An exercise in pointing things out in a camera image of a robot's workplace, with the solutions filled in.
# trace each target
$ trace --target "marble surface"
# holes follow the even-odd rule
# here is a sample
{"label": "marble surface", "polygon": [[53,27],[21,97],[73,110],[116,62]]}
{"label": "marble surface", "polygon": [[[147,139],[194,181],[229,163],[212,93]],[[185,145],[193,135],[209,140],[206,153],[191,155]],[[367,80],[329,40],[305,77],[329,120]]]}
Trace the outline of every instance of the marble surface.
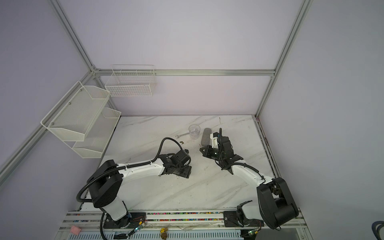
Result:
{"label": "marble surface", "polygon": [[[201,127],[200,136],[192,140],[189,135],[176,139],[176,135],[188,132],[188,127]],[[268,159],[251,115],[230,116],[158,116],[122,117],[106,150],[103,162],[114,159],[116,163],[133,163],[152,159],[164,137],[172,137],[189,150],[192,172],[189,179],[176,175],[145,177],[122,185],[119,197],[131,210],[181,210],[224,209],[257,200],[256,189],[242,179],[221,170],[214,160],[200,153],[200,141],[204,128],[228,136],[234,153],[261,173],[272,175]],[[166,140],[161,153],[176,153],[178,146]],[[92,203],[85,203],[82,211],[95,210]]]}

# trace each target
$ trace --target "wrench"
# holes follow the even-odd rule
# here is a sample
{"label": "wrench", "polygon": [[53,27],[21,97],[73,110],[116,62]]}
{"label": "wrench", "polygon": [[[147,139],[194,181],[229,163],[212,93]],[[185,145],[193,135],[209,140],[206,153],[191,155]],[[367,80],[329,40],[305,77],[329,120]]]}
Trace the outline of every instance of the wrench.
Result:
{"label": "wrench", "polygon": [[176,135],[176,138],[179,138],[179,137],[182,137],[182,136],[185,136],[185,135],[188,135],[189,133],[184,133],[184,134],[181,134],[181,135]]}

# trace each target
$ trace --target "mesh shelf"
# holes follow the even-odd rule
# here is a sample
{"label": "mesh shelf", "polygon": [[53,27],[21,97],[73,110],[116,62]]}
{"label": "mesh shelf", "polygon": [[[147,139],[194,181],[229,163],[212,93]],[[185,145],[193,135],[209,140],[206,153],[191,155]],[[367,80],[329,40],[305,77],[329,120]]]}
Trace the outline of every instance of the mesh shelf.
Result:
{"label": "mesh shelf", "polygon": [[84,141],[76,142],[72,149],[82,158],[101,158],[118,123],[121,112],[104,108]]}
{"label": "mesh shelf", "polygon": [[157,84],[152,65],[112,65],[111,67],[113,73],[105,89],[111,92],[112,97],[152,96]]}
{"label": "mesh shelf", "polygon": [[84,141],[104,106],[110,93],[95,86],[83,86],[65,104],[53,120],[45,126],[62,141]]}

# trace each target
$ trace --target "pink object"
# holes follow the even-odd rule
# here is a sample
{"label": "pink object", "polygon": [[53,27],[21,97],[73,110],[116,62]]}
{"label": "pink object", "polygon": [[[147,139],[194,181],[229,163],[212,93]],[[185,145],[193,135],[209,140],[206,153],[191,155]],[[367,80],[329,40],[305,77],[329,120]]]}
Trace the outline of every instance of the pink object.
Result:
{"label": "pink object", "polygon": [[72,226],[71,227],[71,233],[75,234],[75,235],[79,235],[81,229],[76,227],[76,226]]}

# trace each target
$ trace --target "transparent glass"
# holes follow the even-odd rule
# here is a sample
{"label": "transparent glass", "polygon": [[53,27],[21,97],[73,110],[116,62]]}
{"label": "transparent glass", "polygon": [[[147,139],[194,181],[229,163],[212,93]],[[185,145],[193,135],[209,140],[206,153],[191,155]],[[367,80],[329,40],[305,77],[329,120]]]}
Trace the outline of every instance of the transparent glass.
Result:
{"label": "transparent glass", "polygon": [[189,135],[192,139],[198,139],[199,134],[200,134],[200,126],[199,125],[193,124],[193,125],[189,126],[188,130],[189,130]]}

